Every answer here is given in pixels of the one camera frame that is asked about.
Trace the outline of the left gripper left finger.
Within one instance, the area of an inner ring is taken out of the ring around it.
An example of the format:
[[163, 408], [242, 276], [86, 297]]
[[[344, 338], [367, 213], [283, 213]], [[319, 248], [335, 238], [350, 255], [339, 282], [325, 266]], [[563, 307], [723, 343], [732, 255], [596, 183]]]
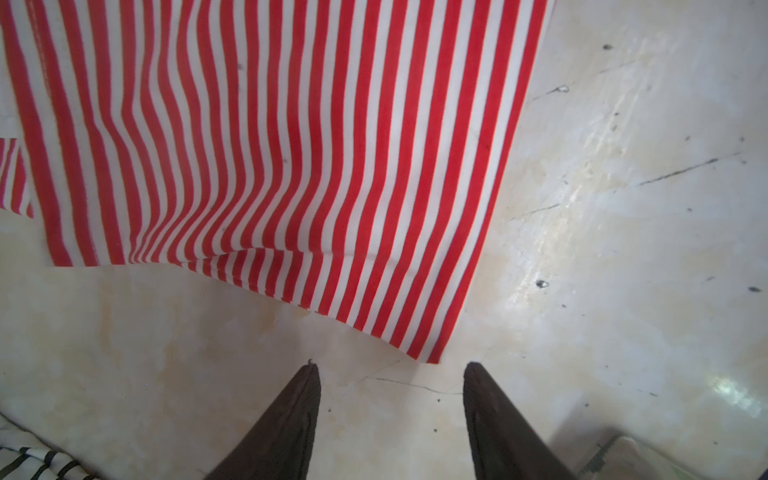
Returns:
[[302, 366], [209, 479], [305, 479], [321, 400], [318, 366]]

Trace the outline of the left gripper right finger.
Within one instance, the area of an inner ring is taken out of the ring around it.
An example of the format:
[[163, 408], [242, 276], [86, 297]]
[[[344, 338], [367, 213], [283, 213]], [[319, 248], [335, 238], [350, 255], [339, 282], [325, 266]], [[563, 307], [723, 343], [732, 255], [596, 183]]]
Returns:
[[464, 371], [463, 405], [477, 479], [574, 479], [479, 362]]

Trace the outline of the black white striped tank top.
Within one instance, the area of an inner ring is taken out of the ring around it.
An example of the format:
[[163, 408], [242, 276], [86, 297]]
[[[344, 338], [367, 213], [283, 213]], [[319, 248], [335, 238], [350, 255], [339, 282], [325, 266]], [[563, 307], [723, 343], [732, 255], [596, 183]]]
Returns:
[[1, 478], [4, 480], [93, 480], [98, 476], [66, 452], [1, 416]]

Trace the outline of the red white striped tank top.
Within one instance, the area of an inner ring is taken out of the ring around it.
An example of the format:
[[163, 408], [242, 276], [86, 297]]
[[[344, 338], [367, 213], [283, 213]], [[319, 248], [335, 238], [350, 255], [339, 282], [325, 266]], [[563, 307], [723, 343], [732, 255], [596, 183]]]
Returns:
[[550, 1], [5, 1], [1, 205], [436, 363]]

